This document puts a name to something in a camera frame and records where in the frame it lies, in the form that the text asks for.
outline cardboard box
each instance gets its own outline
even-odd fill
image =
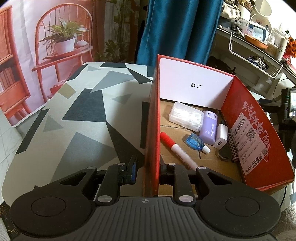
[[[221,161],[214,147],[208,145],[211,148],[208,155],[190,149],[184,139],[192,132],[168,121],[168,114],[175,101],[196,108],[200,106],[201,110],[205,107],[219,110],[229,128],[243,113],[268,149],[267,156],[245,175],[241,172],[240,164]],[[171,136],[198,165],[209,167],[261,191],[273,193],[294,180],[289,158],[262,108],[236,76],[220,70],[186,60],[157,56],[147,127],[143,183],[146,196],[170,192],[167,188],[163,190],[163,187],[159,187],[160,155],[165,163],[180,163],[160,142],[161,131]]]

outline bookshelf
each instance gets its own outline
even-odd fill
[[[7,118],[21,120],[31,113],[26,99],[30,97],[13,35],[12,6],[0,9],[0,107]]]

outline purple bottle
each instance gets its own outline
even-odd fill
[[[208,145],[213,145],[216,139],[218,116],[211,111],[204,111],[203,124],[199,137]]]

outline barcode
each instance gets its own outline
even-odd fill
[[[266,147],[262,150],[262,154],[263,156],[266,156],[268,154],[268,150]]]
[[[239,130],[241,129],[242,125],[245,123],[246,119],[244,117],[242,117],[241,121],[239,122],[239,124],[237,125],[237,127],[235,128],[233,134],[236,135]]]

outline white tiled floor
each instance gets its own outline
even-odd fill
[[[11,127],[5,115],[0,109],[0,190],[3,181],[17,149],[22,142],[22,137],[16,128]],[[0,204],[3,202],[0,191]]]

